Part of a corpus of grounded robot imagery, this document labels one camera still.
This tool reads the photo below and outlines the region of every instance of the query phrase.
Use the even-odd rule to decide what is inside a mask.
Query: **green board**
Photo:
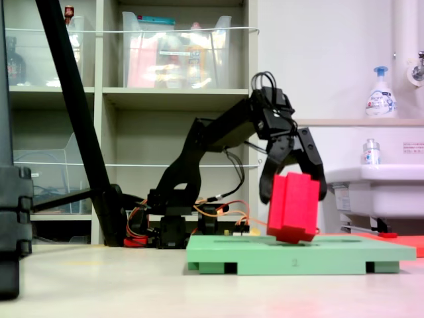
[[[189,270],[200,274],[327,275],[398,273],[400,260],[415,260],[412,247],[355,235],[316,236],[288,244],[275,237],[193,235]]]

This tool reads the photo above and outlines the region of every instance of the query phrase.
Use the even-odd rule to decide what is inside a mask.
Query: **plastic storage bin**
[[[134,13],[123,12],[124,87],[230,88],[229,30],[143,32]],[[227,28],[221,17],[215,28]]]
[[[13,157],[15,165],[31,169],[34,203],[89,187],[74,134],[64,149],[16,150]],[[40,213],[90,214],[91,200],[77,201]]]
[[[68,33],[84,86],[94,85],[95,34],[84,17],[73,17]],[[60,87],[44,32],[6,30],[9,85]]]

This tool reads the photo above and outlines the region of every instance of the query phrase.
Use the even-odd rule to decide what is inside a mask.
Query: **pump bottle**
[[[377,73],[377,83],[371,91],[366,104],[365,113],[369,118],[397,118],[398,106],[393,91],[384,81],[384,73],[388,71],[385,66],[374,68]]]

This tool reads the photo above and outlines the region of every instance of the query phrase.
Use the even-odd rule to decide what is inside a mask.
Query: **faucet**
[[[420,59],[420,65],[413,68],[412,77],[416,81],[422,81],[424,80],[424,51],[418,52],[418,58]]]

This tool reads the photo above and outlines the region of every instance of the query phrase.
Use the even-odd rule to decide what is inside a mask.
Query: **white sink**
[[[424,165],[361,165],[325,174],[338,209],[381,218],[424,218]]]

